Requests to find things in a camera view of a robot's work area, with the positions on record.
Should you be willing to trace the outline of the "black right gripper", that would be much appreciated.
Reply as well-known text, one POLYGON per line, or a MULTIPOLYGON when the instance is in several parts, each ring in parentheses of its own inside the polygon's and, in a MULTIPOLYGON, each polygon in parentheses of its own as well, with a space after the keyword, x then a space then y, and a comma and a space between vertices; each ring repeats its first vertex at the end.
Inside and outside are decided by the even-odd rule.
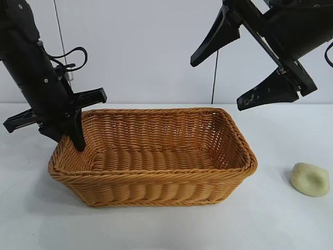
POLYGON ((196 67, 220 48, 240 38, 239 23, 279 61, 278 70, 237 98, 238 110, 275 103, 293 103, 317 90, 299 59, 332 40, 332 1, 266 1, 261 13, 252 1, 223 1, 200 46, 190 57, 196 67))

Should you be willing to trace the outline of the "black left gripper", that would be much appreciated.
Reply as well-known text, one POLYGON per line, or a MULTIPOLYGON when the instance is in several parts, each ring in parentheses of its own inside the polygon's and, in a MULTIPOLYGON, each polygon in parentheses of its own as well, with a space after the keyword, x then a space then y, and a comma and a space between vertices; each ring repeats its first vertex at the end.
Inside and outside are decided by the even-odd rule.
POLYGON ((16 75, 14 81, 31 108, 4 122, 8 132, 40 123, 40 134, 56 142, 66 134, 79 152, 85 150, 81 109, 105 103, 107 96, 103 88, 74 93, 60 68, 36 78, 16 75), (62 118, 64 122, 47 123, 62 118))

